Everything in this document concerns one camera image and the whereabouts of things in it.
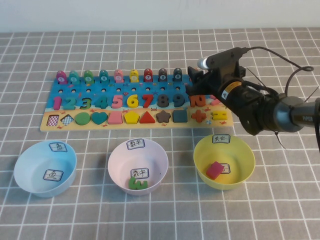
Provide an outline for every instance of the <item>orange plus sign piece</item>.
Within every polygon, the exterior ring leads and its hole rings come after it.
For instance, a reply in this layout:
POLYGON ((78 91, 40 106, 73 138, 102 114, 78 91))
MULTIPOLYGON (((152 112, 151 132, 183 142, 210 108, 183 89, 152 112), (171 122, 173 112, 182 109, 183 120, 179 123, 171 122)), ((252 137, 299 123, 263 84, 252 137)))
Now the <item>orange plus sign piece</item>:
POLYGON ((191 118, 195 119, 197 123, 201 123, 207 118, 207 115, 205 113, 201 113, 201 110, 198 109, 195 113, 191 114, 191 118))

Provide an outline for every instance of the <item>white label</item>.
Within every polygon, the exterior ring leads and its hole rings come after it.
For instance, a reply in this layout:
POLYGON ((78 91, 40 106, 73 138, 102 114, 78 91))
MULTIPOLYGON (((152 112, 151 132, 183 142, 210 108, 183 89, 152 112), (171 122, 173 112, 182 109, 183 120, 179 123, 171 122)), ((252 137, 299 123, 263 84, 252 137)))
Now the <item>white label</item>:
POLYGON ((146 167, 131 169, 130 175, 135 179, 147 179, 149 177, 149 169, 146 167))
POLYGON ((212 143, 213 144, 218 144, 218 143, 228 144, 228 143, 230 143, 230 135, 229 134, 215 134, 212 137, 212 143))
POLYGON ((142 138, 139 138, 139 139, 133 139, 133 140, 127 141, 126 146, 128 150, 132 150, 132 149, 144 148, 146 145, 145 145, 145 141, 142 138))
POLYGON ((228 93, 226 90, 224 90, 224 91, 222 92, 221 97, 222 97, 224 100, 226 100, 227 97, 228 97, 228 95, 229 95, 229 93, 228 93))
POLYGON ((222 174, 229 174, 230 173, 230 165, 228 163, 220 163, 224 169, 222 171, 222 174))
POLYGON ((52 152, 67 152, 66 145, 61 142, 53 142, 49 144, 52 152))
POLYGON ((48 169, 45 171, 43 179, 47 181, 59 182, 63 174, 63 171, 48 169))

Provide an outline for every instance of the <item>checkered square piece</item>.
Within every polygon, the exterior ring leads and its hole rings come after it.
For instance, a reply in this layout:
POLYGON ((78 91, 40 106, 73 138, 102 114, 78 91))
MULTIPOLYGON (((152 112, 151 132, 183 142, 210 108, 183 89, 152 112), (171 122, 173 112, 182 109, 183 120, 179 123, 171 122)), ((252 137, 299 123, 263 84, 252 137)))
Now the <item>checkered square piece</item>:
POLYGON ((67 125, 69 125, 70 123, 72 123, 73 120, 74 120, 74 119, 73 119, 72 116, 67 115, 67 116, 65 116, 64 118, 61 119, 61 122, 63 123, 63 125, 67 126, 67 125))
POLYGON ((50 115, 46 125, 49 127, 57 126, 58 120, 59 120, 59 115, 50 115))

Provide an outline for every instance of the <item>gray star piece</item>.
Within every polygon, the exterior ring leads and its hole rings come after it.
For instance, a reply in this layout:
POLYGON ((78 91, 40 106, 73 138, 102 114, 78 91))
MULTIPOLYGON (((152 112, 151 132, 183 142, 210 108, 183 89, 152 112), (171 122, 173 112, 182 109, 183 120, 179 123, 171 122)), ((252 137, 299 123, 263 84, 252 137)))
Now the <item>gray star piece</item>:
POLYGON ((169 123, 169 119, 171 118, 171 114, 166 112, 165 110, 162 110, 161 112, 157 113, 155 115, 157 121, 161 123, 169 123))

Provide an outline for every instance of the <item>red square block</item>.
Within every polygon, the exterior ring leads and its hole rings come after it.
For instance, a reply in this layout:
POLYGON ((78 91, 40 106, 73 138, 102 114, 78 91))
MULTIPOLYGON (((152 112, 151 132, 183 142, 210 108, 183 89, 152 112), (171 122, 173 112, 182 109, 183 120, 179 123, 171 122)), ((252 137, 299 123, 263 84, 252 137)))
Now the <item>red square block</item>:
POLYGON ((215 180, 223 171, 224 166, 215 161, 206 171, 206 174, 213 180, 215 180))

